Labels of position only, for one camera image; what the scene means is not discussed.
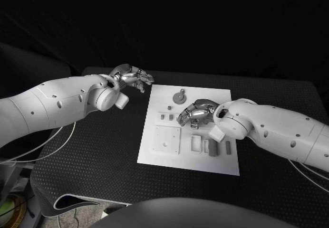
white cable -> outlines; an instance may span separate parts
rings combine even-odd
[[[48,141],[46,141],[39,147],[36,147],[33,150],[28,151],[26,153],[20,154],[20,155],[16,156],[15,158],[10,158],[10,159],[7,159],[7,160],[4,160],[4,161],[0,161],[0,164],[4,164],[4,163],[7,163],[7,162],[10,162],[12,160],[15,160],[15,159],[17,159],[17,158],[26,156],[29,153],[32,153],[35,150],[38,150],[38,149],[39,149],[39,148],[41,148],[41,147],[54,139],[54,137],[56,136],[56,134],[61,132],[62,128],[64,128],[64,127],[59,128],[59,130],[58,130],[58,132],[55,133],[55,135],[48,139]]]
[[[62,147],[65,146],[65,144],[68,143],[68,141],[69,141],[69,139],[71,139],[71,136],[72,136],[72,134],[74,134],[74,129],[72,129],[71,135],[69,135],[69,137],[68,137],[65,143],[62,144],[62,146],[61,146],[51,154],[48,154],[45,157],[38,158],[38,159],[33,159],[33,160],[28,160],[28,161],[10,161],[10,162],[32,162],[32,161],[35,162],[35,161],[38,161],[38,160],[41,160],[41,159],[49,157],[51,155],[54,155],[54,154],[62,149]]]
[[[313,171],[303,163],[300,163],[300,165],[313,173],[316,174],[319,177],[325,178],[326,180],[329,180],[328,177],[325,177],[323,175],[320,175],[316,171]]]
[[[310,178],[303,174],[303,172],[300,171],[300,169],[296,167],[296,165],[293,164],[293,162],[290,161],[290,163],[292,163],[292,165],[293,165],[293,167],[294,167],[294,169],[302,173],[302,175],[307,178],[307,180],[322,189],[322,190],[325,190],[328,193],[329,193],[329,190],[326,190],[319,184],[316,184],[315,182],[313,182],[313,180],[310,180]]]

black curtain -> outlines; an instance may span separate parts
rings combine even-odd
[[[163,71],[307,80],[328,106],[328,15],[328,4],[315,1],[153,2],[147,7],[22,1],[2,3],[0,42],[62,61],[75,75],[88,66],[130,63]]]

black table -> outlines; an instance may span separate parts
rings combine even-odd
[[[90,67],[82,75],[110,71],[111,68]],[[231,89],[232,100],[251,99],[260,105],[290,109],[329,124],[310,82],[149,73],[156,84]],[[123,93],[130,98],[126,108],[92,112],[77,122],[72,139],[62,150],[36,163],[30,182],[45,216],[94,205],[92,199],[131,204],[155,198],[189,197],[248,208],[300,227],[329,227],[329,194],[299,174],[287,159],[258,148],[248,138],[237,141],[241,176],[139,164],[150,87],[144,94],[133,88]],[[64,128],[41,156],[62,145],[71,130],[72,125]],[[297,166],[329,189],[326,180]],[[75,196],[90,197],[90,201]]]

robotic hand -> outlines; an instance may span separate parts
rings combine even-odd
[[[129,64],[108,75],[87,75],[43,82],[22,94],[0,99],[0,147],[25,135],[69,125],[91,112],[124,108],[126,86],[144,92],[155,79]]]
[[[180,126],[189,121],[193,129],[201,121],[215,123],[209,136],[218,142],[248,137],[276,155],[329,172],[329,126],[309,116],[248,99],[222,104],[201,99],[178,117]]]

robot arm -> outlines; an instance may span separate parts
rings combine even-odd
[[[193,112],[201,111],[185,110],[179,124],[183,126],[191,120],[196,129]],[[218,142],[225,136],[240,140],[248,137],[276,155],[329,172],[329,126],[318,120],[279,107],[257,105],[247,99],[225,102],[205,111],[212,114],[215,123],[209,136]]]
[[[0,99],[0,147],[25,135],[69,125],[91,112],[124,108],[129,85],[144,92],[155,82],[142,69],[123,64],[108,75],[87,75],[48,81],[22,94]]]

